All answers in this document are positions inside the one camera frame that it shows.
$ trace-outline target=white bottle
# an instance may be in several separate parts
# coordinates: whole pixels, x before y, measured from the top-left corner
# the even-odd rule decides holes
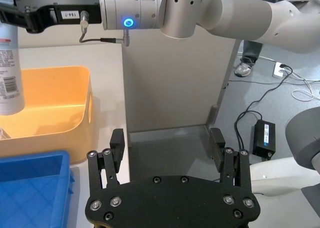
[[[0,0],[14,5],[13,0]],[[18,51],[18,28],[0,22],[0,115],[12,115],[25,107]]]

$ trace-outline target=blue tray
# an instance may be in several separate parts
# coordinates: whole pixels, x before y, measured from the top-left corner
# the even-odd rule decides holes
[[[73,181],[64,151],[0,159],[0,228],[67,228]]]

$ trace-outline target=screw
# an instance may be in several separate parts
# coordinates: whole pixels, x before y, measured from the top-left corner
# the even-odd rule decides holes
[[[235,203],[235,200],[230,196],[230,195],[225,195],[223,197],[223,201],[226,203],[226,204],[234,204]]]
[[[225,151],[226,151],[228,154],[232,154],[232,149],[230,149],[230,148],[225,149]]]
[[[104,216],[106,221],[112,220],[114,218],[114,214],[112,212],[107,212]]]
[[[254,202],[248,198],[243,200],[243,203],[246,207],[253,208],[255,206]]]
[[[235,218],[242,218],[242,213],[240,210],[236,209],[234,212],[233,212],[233,215],[235,216]]]
[[[182,183],[187,183],[188,181],[189,181],[188,177],[186,177],[186,176],[181,177]]]
[[[111,150],[110,150],[110,149],[106,149],[103,153],[104,153],[105,155],[111,154]]]
[[[96,153],[95,152],[91,152],[91,153],[89,153],[89,157],[94,157],[96,155]]]
[[[114,197],[110,200],[110,205],[113,207],[117,207],[121,204],[121,198],[120,197]]]
[[[91,203],[90,210],[96,211],[96,210],[100,209],[101,205],[102,204],[99,200],[95,200],[94,202]]]
[[[155,178],[153,178],[153,182],[155,184],[159,184],[161,182],[161,178],[160,177],[155,177]]]
[[[242,155],[248,155],[248,152],[246,152],[245,150],[240,151],[240,154]]]

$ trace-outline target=orange plastic container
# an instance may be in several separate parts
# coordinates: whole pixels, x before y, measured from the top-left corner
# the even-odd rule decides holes
[[[94,108],[85,67],[22,70],[25,108],[0,116],[10,139],[0,140],[0,157],[66,150],[71,163],[93,149]]]

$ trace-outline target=black power adapter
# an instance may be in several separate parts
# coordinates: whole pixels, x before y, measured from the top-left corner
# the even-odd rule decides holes
[[[254,126],[252,153],[270,160],[276,152],[276,125],[258,120]]]

